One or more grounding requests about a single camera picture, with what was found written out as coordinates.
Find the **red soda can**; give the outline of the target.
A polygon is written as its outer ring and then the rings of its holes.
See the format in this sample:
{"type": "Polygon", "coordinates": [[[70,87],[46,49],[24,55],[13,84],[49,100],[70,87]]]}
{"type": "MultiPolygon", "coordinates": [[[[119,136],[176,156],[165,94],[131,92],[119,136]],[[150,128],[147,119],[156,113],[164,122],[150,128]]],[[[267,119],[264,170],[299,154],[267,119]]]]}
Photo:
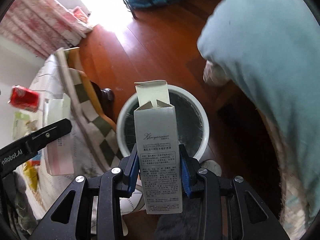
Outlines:
{"type": "Polygon", "coordinates": [[[12,86],[8,104],[22,110],[37,112],[40,104],[40,94],[20,85],[12,86]]]}

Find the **silver cosmetic carton box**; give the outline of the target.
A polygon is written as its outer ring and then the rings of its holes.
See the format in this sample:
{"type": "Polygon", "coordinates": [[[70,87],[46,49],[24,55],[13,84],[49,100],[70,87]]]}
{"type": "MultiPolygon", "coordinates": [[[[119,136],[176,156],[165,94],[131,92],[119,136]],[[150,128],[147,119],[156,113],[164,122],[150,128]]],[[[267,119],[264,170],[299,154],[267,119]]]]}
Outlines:
{"type": "Polygon", "coordinates": [[[146,211],[181,213],[183,196],[175,107],[165,80],[136,83],[136,146],[146,211]]]}

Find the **green white paper box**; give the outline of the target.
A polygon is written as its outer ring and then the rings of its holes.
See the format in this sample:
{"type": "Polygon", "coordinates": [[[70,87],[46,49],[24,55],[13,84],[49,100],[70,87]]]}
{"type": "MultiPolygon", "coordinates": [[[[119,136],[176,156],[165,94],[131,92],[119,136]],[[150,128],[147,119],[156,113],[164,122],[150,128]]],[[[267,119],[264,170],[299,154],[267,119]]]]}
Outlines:
{"type": "Polygon", "coordinates": [[[12,139],[17,140],[38,130],[37,120],[32,120],[29,114],[22,112],[14,113],[12,139]]]}

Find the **white round trash bin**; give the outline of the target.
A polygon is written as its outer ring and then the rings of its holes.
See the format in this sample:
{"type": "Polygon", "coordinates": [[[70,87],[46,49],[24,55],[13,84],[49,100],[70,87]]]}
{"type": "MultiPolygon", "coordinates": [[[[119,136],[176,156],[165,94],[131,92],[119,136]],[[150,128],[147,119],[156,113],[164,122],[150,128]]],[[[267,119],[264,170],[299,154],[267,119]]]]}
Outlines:
{"type": "MultiPolygon", "coordinates": [[[[207,159],[209,121],[200,102],[187,90],[168,85],[170,102],[175,106],[178,140],[189,156],[199,162],[207,159]]],[[[136,143],[134,110],[139,106],[137,94],[133,94],[123,105],[117,120],[117,142],[123,156],[130,155],[136,143]]]]}

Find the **white checkered tablecloth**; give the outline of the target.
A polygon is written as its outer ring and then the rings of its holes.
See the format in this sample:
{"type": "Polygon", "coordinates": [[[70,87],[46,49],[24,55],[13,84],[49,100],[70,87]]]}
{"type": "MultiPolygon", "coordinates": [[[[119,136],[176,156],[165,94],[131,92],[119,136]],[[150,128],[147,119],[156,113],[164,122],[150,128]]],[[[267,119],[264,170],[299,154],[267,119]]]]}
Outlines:
{"type": "Polygon", "coordinates": [[[72,172],[56,173],[49,165],[49,157],[61,147],[59,142],[42,150],[40,164],[35,167],[35,180],[27,175],[25,165],[17,170],[17,221],[28,233],[34,231],[76,176],[100,176],[116,167],[123,157],[117,143],[116,124],[103,113],[94,88],[80,66],[76,48],[59,49],[50,55],[31,83],[31,89],[40,94],[39,110],[20,111],[28,120],[27,132],[32,132],[48,125],[48,116],[60,110],[58,102],[68,100],[67,118],[72,123],[72,130],[65,138],[72,172]]]}

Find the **pink floral curtain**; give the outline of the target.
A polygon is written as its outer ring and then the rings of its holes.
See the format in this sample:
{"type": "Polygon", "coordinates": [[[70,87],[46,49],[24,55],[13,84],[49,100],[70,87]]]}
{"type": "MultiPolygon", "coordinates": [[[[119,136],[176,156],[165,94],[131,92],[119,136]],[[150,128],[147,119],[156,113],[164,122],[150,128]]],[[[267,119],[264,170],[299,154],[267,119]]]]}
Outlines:
{"type": "Polygon", "coordinates": [[[57,0],[15,0],[1,20],[1,35],[38,57],[76,47],[92,27],[57,0]]]}

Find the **light blue blanket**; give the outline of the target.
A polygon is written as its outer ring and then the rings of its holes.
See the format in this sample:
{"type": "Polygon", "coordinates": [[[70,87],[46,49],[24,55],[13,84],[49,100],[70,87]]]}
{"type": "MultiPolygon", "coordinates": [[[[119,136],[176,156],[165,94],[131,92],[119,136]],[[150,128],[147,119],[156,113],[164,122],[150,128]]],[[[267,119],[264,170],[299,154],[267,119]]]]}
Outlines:
{"type": "Polygon", "coordinates": [[[222,0],[197,42],[206,83],[233,81],[279,131],[283,227],[319,239],[319,23],[304,0],[222,0]]]}

